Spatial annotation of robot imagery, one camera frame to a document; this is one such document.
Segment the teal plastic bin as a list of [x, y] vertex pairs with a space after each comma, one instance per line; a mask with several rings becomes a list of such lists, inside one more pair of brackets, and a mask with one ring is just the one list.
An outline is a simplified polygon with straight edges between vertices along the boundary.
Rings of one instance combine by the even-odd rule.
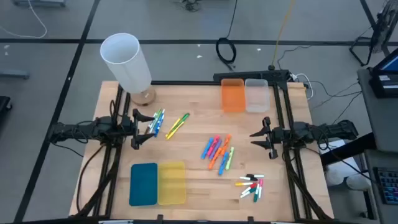
[[129, 204], [132, 207], [157, 204], [158, 165], [133, 164], [131, 167]]

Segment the laptop with blue screen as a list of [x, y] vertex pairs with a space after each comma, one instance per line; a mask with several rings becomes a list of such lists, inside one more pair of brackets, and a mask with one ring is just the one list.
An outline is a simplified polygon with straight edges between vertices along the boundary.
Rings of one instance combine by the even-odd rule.
[[398, 48], [371, 70], [369, 84], [377, 98], [398, 98]]

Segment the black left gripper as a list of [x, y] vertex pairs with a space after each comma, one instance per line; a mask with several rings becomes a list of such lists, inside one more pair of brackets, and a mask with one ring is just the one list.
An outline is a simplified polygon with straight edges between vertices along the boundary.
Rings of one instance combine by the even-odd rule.
[[149, 133], [149, 134], [138, 134], [138, 127], [137, 127], [137, 121], [140, 122], [148, 122], [148, 121], [153, 121], [154, 117], [153, 116], [145, 116], [143, 114], [141, 114], [136, 108], [133, 109], [132, 111], [132, 117], [133, 117], [133, 121], [131, 121], [131, 118], [124, 114], [121, 116], [121, 128], [122, 131], [124, 133], [124, 136], [131, 136], [131, 147], [135, 150], [139, 149], [139, 145], [143, 144], [145, 141], [147, 141], [148, 139], [150, 139], [153, 134]]

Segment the grey desk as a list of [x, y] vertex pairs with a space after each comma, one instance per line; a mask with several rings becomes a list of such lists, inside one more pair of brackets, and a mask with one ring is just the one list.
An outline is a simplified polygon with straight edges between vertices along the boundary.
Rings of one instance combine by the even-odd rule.
[[379, 186], [376, 185], [375, 168], [398, 170], [398, 154], [377, 150], [365, 150], [364, 157], [368, 168], [369, 177], [372, 179], [369, 190], [369, 210], [379, 224], [398, 224], [398, 205], [383, 203]]

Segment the grey metal base bar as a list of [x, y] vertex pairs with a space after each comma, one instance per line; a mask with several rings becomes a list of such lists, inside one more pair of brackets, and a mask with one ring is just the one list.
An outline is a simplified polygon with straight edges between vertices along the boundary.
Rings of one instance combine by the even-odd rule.
[[30, 75], [28, 72], [22, 70], [0, 70], [0, 77], [21, 78], [27, 80], [30, 78]]
[[66, 6], [66, 0], [11, 0], [11, 2], [16, 5], [20, 6], [22, 4], [31, 4], [33, 5], [38, 5], [38, 6], [60, 6], [60, 7], [65, 7]]

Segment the grey side table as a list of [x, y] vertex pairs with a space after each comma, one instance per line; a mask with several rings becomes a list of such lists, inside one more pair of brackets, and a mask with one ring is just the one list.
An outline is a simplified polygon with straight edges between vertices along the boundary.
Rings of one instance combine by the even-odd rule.
[[398, 98], [377, 98], [369, 70], [359, 69], [357, 75], [377, 148], [398, 153]]

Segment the white lamp with wooden base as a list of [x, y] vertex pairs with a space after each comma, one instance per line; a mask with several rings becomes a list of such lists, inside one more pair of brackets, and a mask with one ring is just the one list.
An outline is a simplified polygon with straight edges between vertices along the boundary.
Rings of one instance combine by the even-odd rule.
[[155, 101], [152, 76], [138, 39], [128, 33], [117, 33], [106, 38], [100, 55], [131, 101], [147, 106]]

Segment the yellow slim highlighter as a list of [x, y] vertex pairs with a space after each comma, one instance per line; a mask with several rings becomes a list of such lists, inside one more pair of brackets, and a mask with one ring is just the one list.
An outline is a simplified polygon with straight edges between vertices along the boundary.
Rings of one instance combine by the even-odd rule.
[[181, 125], [183, 124], [184, 122], [183, 121], [181, 121], [181, 122], [179, 122], [174, 128], [172, 128], [172, 130], [171, 130], [171, 132], [169, 132], [167, 135], [166, 135], [166, 139], [170, 139], [173, 135], [174, 135], [174, 133], [176, 132], [176, 130], [179, 128], [179, 127], [181, 127]]
[[171, 127], [171, 129], [169, 130], [169, 132], [165, 135], [165, 137], [167, 138], [169, 136], [169, 134], [177, 127], [178, 123], [180, 122], [181, 118], [179, 118], [178, 120], [176, 120], [176, 122], [174, 123], [174, 125]]

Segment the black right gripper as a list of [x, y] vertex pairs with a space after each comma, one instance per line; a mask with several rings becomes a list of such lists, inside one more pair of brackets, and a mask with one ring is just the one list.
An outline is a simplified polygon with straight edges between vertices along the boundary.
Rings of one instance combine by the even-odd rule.
[[276, 158], [278, 158], [278, 153], [274, 147], [274, 144], [279, 144], [281, 142], [280, 128], [276, 127], [274, 129], [271, 129], [271, 119], [268, 116], [266, 116], [262, 120], [262, 123], [263, 123], [263, 128], [260, 131], [254, 133], [254, 134], [251, 134], [250, 137], [258, 137], [258, 136], [266, 135], [266, 140], [265, 141], [251, 141], [251, 144], [261, 146], [264, 149], [268, 149], [269, 150], [269, 159], [276, 159]]

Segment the white rounded object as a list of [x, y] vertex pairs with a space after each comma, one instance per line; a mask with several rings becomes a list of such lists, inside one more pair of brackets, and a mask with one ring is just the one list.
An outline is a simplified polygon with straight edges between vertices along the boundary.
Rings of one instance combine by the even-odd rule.
[[371, 181], [367, 175], [355, 174], [345, 178], [347, 187], [351, 190], [367, 191], [371, 187]]
[[325, 166], [325, 180], [328, 187], [340, 185], [346, 177], [355, 174], [355, 171], [344, 162], [336, 162]]

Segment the purple chunky highlighter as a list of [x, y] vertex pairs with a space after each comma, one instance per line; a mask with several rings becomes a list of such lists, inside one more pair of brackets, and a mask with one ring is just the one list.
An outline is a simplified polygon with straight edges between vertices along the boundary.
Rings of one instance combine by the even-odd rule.
[[210, 156], [209, 156], [209, 159], [210, 159], [210, 160], [212, 160], [212, 159], [214, 158], [214, 156], [215, 156], [217, 150], [219, 149], [221, 143], [222, 143], [222, 140], [221, 140], [221, 139], [218, 139], [217, 142], [216, 142], [216, 144], [214, 145], [212, 151], [211, 151]]

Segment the orange plastic bin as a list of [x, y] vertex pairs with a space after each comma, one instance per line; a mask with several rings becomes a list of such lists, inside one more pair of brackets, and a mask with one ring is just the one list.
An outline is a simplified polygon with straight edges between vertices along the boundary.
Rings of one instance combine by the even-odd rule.
[[225, 113], [244, 112], [246, 106], [244, 80], [225, 78], [221, 81], [221, 105]]

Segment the black keyboard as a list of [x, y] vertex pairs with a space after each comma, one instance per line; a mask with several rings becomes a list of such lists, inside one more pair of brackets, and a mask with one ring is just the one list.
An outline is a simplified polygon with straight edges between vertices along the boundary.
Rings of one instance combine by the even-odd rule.
[[398, 205], [398, 168], [375, 167], [374, 175], [383, 203]]

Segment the yellow plastic bin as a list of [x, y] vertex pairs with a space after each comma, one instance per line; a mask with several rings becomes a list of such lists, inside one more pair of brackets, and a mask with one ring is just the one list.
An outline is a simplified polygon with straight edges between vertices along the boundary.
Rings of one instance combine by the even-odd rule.
[[185, 163], [164, 162], [158, 170], [158, 204], [180, 205], [186, 201]]

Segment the black diagonal bar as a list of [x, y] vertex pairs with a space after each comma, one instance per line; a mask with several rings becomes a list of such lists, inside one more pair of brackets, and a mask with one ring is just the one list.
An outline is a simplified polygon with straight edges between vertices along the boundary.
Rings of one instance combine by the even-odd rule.
[[361, 136], [360, 138], [335, 149], [327, 149], [326, 153], [322, 154], [320, 158], [322, 164], [327, 166], [340, 160], [362, 154], [368, 149], [377, 149], [373, 133]]

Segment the light green chunky highlighter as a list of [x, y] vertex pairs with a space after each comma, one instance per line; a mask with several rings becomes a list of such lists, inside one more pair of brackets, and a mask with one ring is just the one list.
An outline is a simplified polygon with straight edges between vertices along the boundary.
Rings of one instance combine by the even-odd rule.
[[231, 161], [232, 161], [232, 158], [233, 158], [233, 154], [234, 154], [234, 147], [231, 146], [231, 149], [230, 149], [230, 152], [229, 152], [229, 157], [228, 157], [228, 160], [227, 160], [227, 163], [226, 163], [226, 166], [225, 166], [225, 170], [229, 170], [230, 169]]

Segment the orange chunky highlighter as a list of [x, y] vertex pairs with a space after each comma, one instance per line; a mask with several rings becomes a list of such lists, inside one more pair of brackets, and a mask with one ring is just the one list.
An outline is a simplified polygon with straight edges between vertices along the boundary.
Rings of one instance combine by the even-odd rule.
[[220, 153], [221, 153], [222, 151], [223, 151], [223, 149], [222, 149], [221, 147], [219, 147], [219, 148], [217, 149], [217, 151], [215, 152], [215, 155], [213, 156], [211, 162], [209, 163], [209, 166], [208, 166], [208, 169], [209, 169], [209, 170], [212, 170], [212, 168], [213, 168], [213, 166], [214, 166], [214, 164], [215, 164], [215, 162], [216, 162], [218, 156], [220, 155]]
[[221, 155], [221, 156], [223, 156], [223, 155], [225, 154], [226, 150], [228, 149], [228, 146], [229, 146], [231, 137], [232, 137], [232, 135], [230, 135], [230, 134], [227, 134], [227, 135], [226, 135], [226, 138], [225, 138], [225, 140], [224, 140], [224, 144], [223, 144], [223, 146], [221, 147], [221, 152], [220, 152], [220, 155]]

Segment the clear plastic bin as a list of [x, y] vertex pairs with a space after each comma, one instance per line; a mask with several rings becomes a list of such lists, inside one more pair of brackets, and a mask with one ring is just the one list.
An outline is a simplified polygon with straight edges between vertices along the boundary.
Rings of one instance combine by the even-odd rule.
[[250, 113], [264, 113], [270, 109], [270, 94], [267, 80], [245, 80], [246, 111]]

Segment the pink chunky highlighter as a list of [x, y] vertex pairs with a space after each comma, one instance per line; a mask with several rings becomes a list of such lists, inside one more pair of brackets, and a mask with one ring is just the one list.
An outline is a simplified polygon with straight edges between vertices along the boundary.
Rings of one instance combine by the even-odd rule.
[[207, 156], [208, 156], [208, 157], [211, 156], [211, 153], [212, 153], [212, 151], [214, 150], [214, 148], [215, 148], [215, 146], [216, 146], [216, 144], [217, 144], [219, 138], [220, 138], [219, 135], [216, 135], [216, 136], [214, 137], [213, 142], [211, 143], [210, 148], [209, 148], [209, 150], [208, 150], [208, 152], [207, 152]]

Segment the black object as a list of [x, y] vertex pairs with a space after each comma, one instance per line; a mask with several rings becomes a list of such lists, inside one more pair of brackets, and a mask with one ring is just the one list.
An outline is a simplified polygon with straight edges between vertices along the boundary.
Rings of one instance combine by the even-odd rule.
[[0, 121], [6, 117], [11, 109], [11, 98], [8, 96], [0, 96]]

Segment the black aluminium table frame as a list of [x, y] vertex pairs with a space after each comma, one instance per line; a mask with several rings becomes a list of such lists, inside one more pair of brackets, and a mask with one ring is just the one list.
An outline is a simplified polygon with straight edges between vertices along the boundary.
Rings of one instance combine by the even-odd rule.
[[[114, 190], [110, 216], [113, 219], [193, 221], [255, 221], [291, 222], [294, 219], [285, 164], [281, 158], [269, 159], [268, 152], [254, 144], [251, 134], [262, 127], [260, 113], [224, 113], [221, 88], [209, 82], [164, 82], [156, 85], [156, 100], [140, 108], [145, 115], [165, 109], [165, 120], [156, 138], [146, 141], [138, 150], [125, 143]], [[176, 120], [190, 116], [170, 139], [165, 135]], [[231, 167], [219, 176], [208, 169], [208, 160], [201, 154], [209, 138], [232, 135], [234, 155]], [[185, 163], [186, 201], [180, 205], [132, 207], [129, 204], [130, 175], [133, 164]], [[262, 174], [258, 181], [239, 179], [246, 174]], [[254, 193], [240, 198], [249, 186], [235, 182], [259, 183], [263, 179], [262, 196], [254, 203]]]

